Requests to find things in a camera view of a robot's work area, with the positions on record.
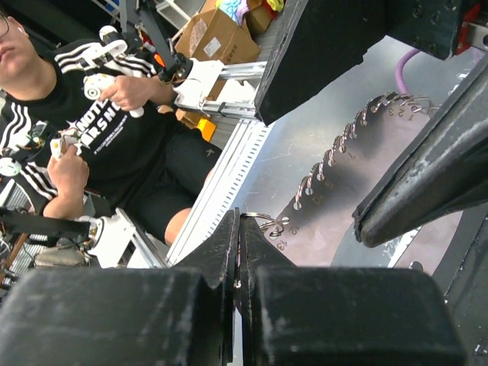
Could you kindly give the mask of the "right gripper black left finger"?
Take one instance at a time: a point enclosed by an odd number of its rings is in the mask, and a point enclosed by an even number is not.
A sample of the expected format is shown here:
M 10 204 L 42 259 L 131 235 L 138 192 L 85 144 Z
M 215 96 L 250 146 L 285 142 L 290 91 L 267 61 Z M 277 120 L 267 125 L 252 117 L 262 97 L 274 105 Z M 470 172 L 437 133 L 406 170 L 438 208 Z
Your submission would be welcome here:
M 225 365 L 239 211 L 167 269 L 36 269 L 1 308 L 3 365 Z

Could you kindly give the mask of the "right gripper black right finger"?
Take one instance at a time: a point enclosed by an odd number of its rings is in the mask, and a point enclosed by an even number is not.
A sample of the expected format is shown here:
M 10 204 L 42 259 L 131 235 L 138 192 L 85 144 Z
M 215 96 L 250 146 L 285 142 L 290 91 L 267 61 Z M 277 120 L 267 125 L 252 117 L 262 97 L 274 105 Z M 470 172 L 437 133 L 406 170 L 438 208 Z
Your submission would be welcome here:
M 299 267 L 239 223 L 246 365 L 464 365 L 467 353 L 427 274 Z

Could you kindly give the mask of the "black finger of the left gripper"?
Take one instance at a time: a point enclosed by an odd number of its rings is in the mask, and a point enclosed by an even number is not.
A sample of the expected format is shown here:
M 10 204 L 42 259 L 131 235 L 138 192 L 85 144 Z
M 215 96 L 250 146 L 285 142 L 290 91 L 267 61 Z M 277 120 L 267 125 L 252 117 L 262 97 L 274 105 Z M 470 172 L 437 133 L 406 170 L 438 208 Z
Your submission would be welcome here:
M 487 202 L 487 70 L 460 84 L 357 206 L 355 237 L 373 248 Z
M 458 47 L 462 1 L 288 1 L 255 97 L 272 124 L 362 63 L 385 36 L 447 59 Z

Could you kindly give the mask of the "operator left hand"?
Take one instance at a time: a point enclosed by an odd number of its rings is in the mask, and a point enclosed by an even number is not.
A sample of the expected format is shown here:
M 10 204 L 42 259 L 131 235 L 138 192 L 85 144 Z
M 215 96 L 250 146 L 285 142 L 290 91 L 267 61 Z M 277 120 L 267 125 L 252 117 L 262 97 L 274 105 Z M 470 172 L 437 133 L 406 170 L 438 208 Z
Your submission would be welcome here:
M 77 152 L 77 147 L 70 145 L 58 159 L 52 156 L 47 167 L 58 197 L 63 200 L 83 201 L 89 168 Z

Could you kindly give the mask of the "operator right hand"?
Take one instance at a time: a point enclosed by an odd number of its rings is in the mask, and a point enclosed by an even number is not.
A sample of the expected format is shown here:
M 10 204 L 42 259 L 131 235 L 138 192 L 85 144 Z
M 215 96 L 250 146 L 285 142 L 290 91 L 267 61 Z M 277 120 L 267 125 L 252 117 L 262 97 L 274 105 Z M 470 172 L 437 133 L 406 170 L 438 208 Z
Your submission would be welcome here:
M 102 93 L 99 101 L 109 100 L 123 111 L 143 107 L 153 96 L 153 82 L 149 78 L 119 75 Z

